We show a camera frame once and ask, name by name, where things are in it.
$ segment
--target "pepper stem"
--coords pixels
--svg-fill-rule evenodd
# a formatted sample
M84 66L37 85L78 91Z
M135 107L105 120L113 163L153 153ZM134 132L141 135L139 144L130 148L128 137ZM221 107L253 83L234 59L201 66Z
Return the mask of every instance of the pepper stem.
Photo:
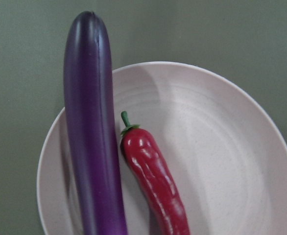
M122 120L125 124L125 129L121 132L121 135L124 136L130 129L135 129L138 128L139 125L138 124L130 124L129 120L128 120L128 116L127 116L127 112L123 111L120 116L122 117Z

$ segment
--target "purple eggplant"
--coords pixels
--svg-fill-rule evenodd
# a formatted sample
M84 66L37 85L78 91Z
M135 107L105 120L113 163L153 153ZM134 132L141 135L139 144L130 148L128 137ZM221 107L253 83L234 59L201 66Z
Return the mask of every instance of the purple eggplant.
M78 15L70 28L64 100L84 234L126 235L110 45L93 12Z

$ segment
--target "glossy purple skin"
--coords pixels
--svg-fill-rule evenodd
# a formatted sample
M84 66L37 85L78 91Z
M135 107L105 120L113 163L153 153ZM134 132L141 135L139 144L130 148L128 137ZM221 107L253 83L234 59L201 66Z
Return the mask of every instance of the glossy purple skin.
M85 235L126 235L113 110L112 65L103 21L83 12L72 23L64 97Z

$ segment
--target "plate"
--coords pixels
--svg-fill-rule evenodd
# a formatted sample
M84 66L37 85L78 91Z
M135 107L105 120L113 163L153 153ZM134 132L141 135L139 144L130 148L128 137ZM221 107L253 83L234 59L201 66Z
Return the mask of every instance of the plate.
M113 71L118 142L128 111L155 137L192 235L287 235L287 145L246 92L205 69L146 62ZM159 235L120 155L129 235ZM37 176L47 235L82 235L64 109L44 142Z

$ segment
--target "red pepper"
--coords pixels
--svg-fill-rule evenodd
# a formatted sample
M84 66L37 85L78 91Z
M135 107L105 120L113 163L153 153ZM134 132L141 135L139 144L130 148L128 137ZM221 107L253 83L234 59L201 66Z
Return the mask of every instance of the red pepper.
M162 235L190 235L184 205L153 136L139 125L131 125L126 111L121 116L126 125L121 151L158 220Z

